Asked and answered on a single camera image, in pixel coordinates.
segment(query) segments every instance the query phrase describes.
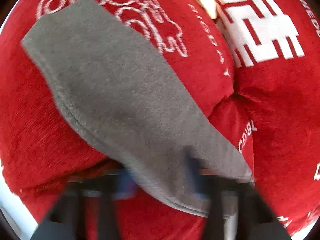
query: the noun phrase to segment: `white embroidered lettering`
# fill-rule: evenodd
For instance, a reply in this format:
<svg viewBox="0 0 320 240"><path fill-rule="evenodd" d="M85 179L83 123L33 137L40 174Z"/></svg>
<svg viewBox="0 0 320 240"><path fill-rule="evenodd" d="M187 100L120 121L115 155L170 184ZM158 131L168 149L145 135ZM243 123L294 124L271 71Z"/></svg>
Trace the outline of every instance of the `white embroidered lettering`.
<svg viewBox="0 0 320 240"><path fill-rule="evenodd" d="M224 57L223 57L222 53L221 53L219 50L217 50L217 49L216 49L216 51L217 51L217 53L219 54L220 63L223 64L223 63L224 63Z"/></svg>
<svg viewBox="0 0 320 240"><path fill-rule="evenodd" d="M279 221L288 221L288 220L289 220L288 217L285 218L284 216L277 217L277 219L278 219Z"/></svg>
<svg viewBox="0 0 320 240"><path fill-rule="evenodd" d="M199 13L199 12L197 11L197 9L196 9L192 4L189 4L189 3L188 3L188 5L189 5L189 7L191 8L191 10L192 10L193 12Z"/></svg>
<svg viewBox="0 0 320 240"><path fill-rule="evenodd" d="M310 7L308 6L307 2L305 0L299 0L302 4L302 6L306 9L310 9Z"/></svg>
<svg viewBox="0 0 320 240"><path fill-rule="evenodd" d="M57 4L55 8L51 8L53 1L55 1L55 5ZM55 13L75 1L76 0L41 0L37 7L36 20L44 14ZM164 51L177 51L182 57L188 56L187 49L182 40L182 29L169 18L157 0L124 0L123 2L119 2L119 0L96 1L98 1L100 5L110 4L117 6L114 14L115 17L128 27L133 24L138 25L148 41L151 40L152 36L156 41L155 46L160 54L163 54ZM169 23L174 28L170 36L164 36L164 34L162 34L164 29L158 29L156 27L156 25L158 26L164 23Z"/></svg>
<svg viewBox="0 0 320 240"><path fill-rule="evenodd" d="M258 129L257 129L256 127L254 127L253 121L250 120L250 123L251 123L251 130L252 130L253 132L256 132Z"/></svg>
<svg viewBox="0 0 320 240"><path fill-rule="evenodd" d="M203 21L201 21L200 24L202 25L202 28L204 29L204 31L205 31L206 33L209 33L209 32L210 32L210 29L209 29L209 27L207 26L207 24L205 24Z"/></svg>
<svg viewBox="0 0 320 240"><path fill-rule="evenodd" d="M319 23L317 22L317 20L316 20L316 19L311 19L311 22L312 22L313 26L314 26L317 30L319 30L319 29L320 29L320 27L319 27Z"/></svg>
<svg viewBox="0 0 320 240"><path fill-rule="evenodd" d="M310 18L315 18L315 15L313 14L313 12L311 10L306 10L307 14L309 15Z"/></svg>
<svg viewBox="0 0 320 240"><path fill-rule="evenodd" d="M290 225L290 223L292 222L292 220L290 220L290 221L288 221L287 223L285 223L283 226L284 226L284 228L287 228L289 225Z"/></svg>
<svg viewBox="0 0 320 240"><path fill-rule="evenodd" d="M214 46L218 46L216 39L212 35L208 35L208 38Z"/></svg>
<svg viewBox="0 0 320 240"><path fill-rule="evenodd" d="M245 146L245 143L247 141L247 135L245 133L242 134L242 141L243 141L243 146Z"/></svg>
<svg viewBox="0 0 320 240"><path fill-rule="evenodd" d="M250 123L247 123L247 131L248 131L248 135L252 134Z"/></svg>
<svg viewBox="0 0 320 240"><path fill-rule="evenodd" d="M317 165L316 173L315 173L315 176L313 177L313 180L320 180L319 168L320 168L320 163L318 163Z"/></svg>
<svg viewBox="0 0 320 240"><path fill-rule="evenodd" d="M242 140L239 141L239 145L238 146L239 146L239 148L238 148L239 152L242 153L242 151L243 151L243 142L242 142Z"/></svg>
<svg viewBox="0 0 320 240"><path fill-rule="evenodd" d="M230 74L229 74L229 69L227 69L224 73L223 73L224 76L229 76L230 77Z"/></svg>

